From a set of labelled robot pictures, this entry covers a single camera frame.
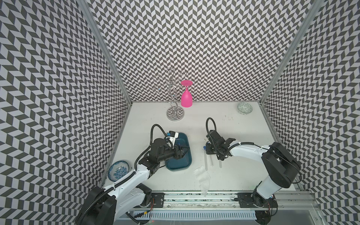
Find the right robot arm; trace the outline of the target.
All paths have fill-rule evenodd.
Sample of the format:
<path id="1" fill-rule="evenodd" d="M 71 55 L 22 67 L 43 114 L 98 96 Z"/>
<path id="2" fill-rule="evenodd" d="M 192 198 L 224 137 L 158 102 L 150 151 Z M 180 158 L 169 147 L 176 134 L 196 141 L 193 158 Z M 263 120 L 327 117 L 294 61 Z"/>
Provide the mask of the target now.
<path id="1" fill-rule="evenodd" d="M 215 154 L 221 161 L 229 157 L 241 157 L 263 163 L 268 175 L 251 194 L 255 205 L 261 206 L 282 188 L 289 188 L 300 174 L 301 164 L 278 142 L 260 146 L 234 138 L 225 140 L 216 130 L 207 131 L 206 137 L 207 154 Z"/>

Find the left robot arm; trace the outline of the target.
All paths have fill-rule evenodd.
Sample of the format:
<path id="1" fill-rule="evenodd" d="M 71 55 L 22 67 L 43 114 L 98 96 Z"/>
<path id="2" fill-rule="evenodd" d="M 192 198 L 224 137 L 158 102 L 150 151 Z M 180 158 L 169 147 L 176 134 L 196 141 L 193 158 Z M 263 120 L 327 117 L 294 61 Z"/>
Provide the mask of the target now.
<path id="1" fill-rule="evenodd" d="M 119 217 L 141 204 L 148 205 L 151 190 L 143 184 L 159 168 L 160 163 L 172 158 L 181 159 L 189 151 L 185 145 L 167 143 L 167 138 L 157 138 L 143 151 L 134 169 L 113 184 L 92 189 L 79 214 L 77 225 L 112 225 Z"/>

